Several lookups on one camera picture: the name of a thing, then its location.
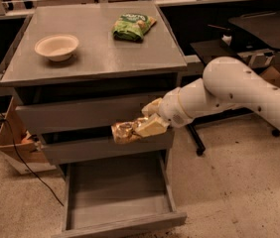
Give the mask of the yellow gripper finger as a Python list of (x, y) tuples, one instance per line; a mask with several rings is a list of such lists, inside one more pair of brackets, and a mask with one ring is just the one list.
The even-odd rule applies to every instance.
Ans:
[(170, 123), (165, 121), (158, 114), (153, 114), (145, 122), (141, 123), (135, 129), (135, 132), (143, 138), (160, 135), (167, 131), (169, 125)]
[(144, 106), (141, 110), (142, 114), (145, 117), (150, 117), (151, 115), (157, 113), (159, 111), (159, 105), (162, 101), (162, 98), (157, 98), (153, 100), (152, 102), (148, 103), (146, 106)]

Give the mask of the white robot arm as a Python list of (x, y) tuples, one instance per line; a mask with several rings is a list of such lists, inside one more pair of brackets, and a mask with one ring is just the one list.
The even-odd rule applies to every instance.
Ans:
[(231, 57), (213, 59), (201, 78), (150, 102), (142, 113), (147, 117), (157, 114), (181, 128), (198, 117), (234, 107), (253, 111), (280, 131), (280, 87)]

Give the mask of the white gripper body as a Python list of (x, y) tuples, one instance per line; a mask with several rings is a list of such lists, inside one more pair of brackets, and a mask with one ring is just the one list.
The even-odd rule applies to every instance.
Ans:
[(174, 128), (181, 128), (193, 122), (181, 106), (180, 87), (164, 95), (159, 104), (158, 114)]

